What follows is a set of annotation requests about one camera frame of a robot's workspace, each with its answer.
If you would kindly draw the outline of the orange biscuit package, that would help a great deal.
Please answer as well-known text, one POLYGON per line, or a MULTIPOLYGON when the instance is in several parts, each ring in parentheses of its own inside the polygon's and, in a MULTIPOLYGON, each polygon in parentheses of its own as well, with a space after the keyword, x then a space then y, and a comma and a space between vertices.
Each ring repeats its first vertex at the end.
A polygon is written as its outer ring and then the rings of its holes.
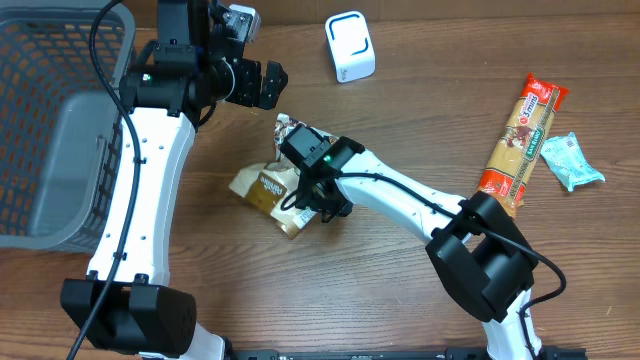
POLYGON ((512 218, 568 94, 567 88, 529 74, 482 173, 477 189, 493 196, 512 218))

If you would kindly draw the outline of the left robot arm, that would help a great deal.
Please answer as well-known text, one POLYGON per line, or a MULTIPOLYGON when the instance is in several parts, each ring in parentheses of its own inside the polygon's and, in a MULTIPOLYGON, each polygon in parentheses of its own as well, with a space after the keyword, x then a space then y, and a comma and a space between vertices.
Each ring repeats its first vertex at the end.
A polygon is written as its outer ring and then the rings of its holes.
POLYGON ((78 341, 145 359, 230 359, 229 340, 197 320, 195 298, 169 285, 169 236, 195 135, 220 102, 270 110, 288 77, 244 57, 258 12, 216 1, 162 1, 158 33, 106 90, 122 147, 105 228, 60 302, 78 341))

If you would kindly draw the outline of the white brown snack pouch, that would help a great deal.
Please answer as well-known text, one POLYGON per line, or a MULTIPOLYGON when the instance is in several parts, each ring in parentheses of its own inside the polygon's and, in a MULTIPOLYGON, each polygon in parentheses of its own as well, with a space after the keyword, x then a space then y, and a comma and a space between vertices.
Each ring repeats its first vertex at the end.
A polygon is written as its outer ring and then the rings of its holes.
POLYGON ((241 169, 229 185, 234 193, 269 215, 290 239, 295 238, 317 215, 309 207, 281 209, 285 198, 297 188, 300 171, 281 153, 280 146, 285 136, 301 123, 280 113, 274 128, 275 160, 241 169))

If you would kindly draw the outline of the teal wipes packet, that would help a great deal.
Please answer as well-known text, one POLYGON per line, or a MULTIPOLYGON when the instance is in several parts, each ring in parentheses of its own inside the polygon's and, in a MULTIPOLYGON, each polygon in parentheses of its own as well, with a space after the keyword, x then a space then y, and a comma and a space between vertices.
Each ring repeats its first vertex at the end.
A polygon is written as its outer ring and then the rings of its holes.
POLYGON ((604 175, 587 162, 574 132, 548 138, 541 156, 568 192, 577 186, 606 181, 604 175))

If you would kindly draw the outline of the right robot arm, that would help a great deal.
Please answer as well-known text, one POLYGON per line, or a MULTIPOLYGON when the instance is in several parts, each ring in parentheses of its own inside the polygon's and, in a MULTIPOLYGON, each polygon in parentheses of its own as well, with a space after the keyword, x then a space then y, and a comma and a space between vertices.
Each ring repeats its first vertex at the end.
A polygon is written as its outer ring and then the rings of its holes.
POLYGON ((482 323, 489 358, 541 357, 530 309, 542 258, 493 197, 435 190, 350 138, 330 141, 310 128, 289 136, 281 151, 300 172, 296 207, 321 213, 323 222, 356 205, 386 216, 424 242, 448 295, 482 323))

